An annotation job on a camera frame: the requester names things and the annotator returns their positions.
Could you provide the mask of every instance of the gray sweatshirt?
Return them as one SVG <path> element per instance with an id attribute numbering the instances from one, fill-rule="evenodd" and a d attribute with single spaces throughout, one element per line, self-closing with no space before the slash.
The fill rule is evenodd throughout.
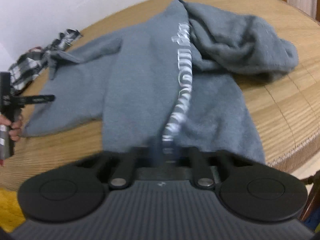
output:
<path id="1" fill-rule="evenodd" d="M 232 74 L 271 82 L 298 64 L 295 47 L 263 19 L 174 0 L 145 23 L 55 51 L 24 136 L 102 119 L 103 149 L 164 145 L 228 150 L 264 162 L 259 134 Z"/>

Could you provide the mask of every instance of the round black disc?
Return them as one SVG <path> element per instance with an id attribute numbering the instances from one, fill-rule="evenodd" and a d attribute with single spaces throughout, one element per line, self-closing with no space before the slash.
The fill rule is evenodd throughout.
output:
<path id="1" fill-rule="evenodd" d="M 25 181 L 18 191 L 26 217 L 45 222 L 76 220 L 97 209 L 104 189 L 93 172 L 74 166 L 48 171 Z"/>
<path id="2" fill-rule="evenodd" d="M 245 166 L 221 185 L 222 201 L 235 213 L 251 220 L 278 222 L 297 217 L 308 193 L 298 179 L 269 167 Z"/>

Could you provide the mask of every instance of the woven mat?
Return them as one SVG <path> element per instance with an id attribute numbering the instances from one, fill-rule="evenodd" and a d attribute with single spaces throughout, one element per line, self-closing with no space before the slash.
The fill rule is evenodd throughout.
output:
<path id="1" fill-rule="evenodd" d="M 105 33 L 146 21 L 172 0 L 149 0 L 107 17 L 82 31 L 73 48 Z M 280 0 L 186 0 L 266 19 L 281 38 L 295 44 L 300 64 L 282 80 L 263 86 L 236 77 L 260 133 L 270 166 L 291 172 L 319 149 L 320 26 Z M 25 95 L 38 94 L 47 80 L 39 77 Z M 33 106 L 24 109 L 29 118 Z M 55 135 L 23 138 L 16 155 L 0 168 L 0 186 L 16 190 L 30 176 L 101 150 L 101 122 L 90 122 Z"/>

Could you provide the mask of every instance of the striped plastic surface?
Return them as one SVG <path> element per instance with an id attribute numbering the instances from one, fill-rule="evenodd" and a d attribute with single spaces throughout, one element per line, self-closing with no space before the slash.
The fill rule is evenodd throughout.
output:
<path id="1" fill-rule="evenodd" d="M 227 211 L 211 191 L 189 181 L 136 181 L 113 191 L 91 215 L 65 224 L 28 220 L 16 240 L 308 240 L 313 233 L 298 220 L 258 224 Z"/>

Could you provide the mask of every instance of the black and white plaid fabric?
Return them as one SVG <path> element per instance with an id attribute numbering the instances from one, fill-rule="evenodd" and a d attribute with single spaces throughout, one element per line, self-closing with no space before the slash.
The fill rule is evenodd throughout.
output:
<path id="1" fill-rule="evenodd" d="M 51 51 L 64 51 L 81 37 L 79 31 L 67 29 L 64 33 L 60 33 L 59 39 L 55 39 L 46 48 L 34 48 L 21 55 L 8 70 L 11 73 L 11 85 L 14 88 L 14 94 L 21 94 L 46 69 Z"/>

